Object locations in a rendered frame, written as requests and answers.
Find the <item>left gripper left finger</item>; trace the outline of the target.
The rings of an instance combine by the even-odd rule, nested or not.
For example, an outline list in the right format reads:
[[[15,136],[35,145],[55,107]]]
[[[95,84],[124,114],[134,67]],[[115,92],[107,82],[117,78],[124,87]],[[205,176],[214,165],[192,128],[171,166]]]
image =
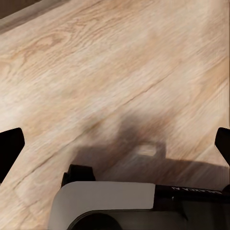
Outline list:
[[[25,146],[20,127],[0,133],[0,184]]]

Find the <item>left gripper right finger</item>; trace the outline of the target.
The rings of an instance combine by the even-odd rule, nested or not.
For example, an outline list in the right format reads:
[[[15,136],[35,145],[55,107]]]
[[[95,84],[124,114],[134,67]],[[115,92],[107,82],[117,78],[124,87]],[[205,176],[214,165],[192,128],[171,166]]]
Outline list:
[[[223,127],[218,129],[215,145],[230,166],[230,129]]]

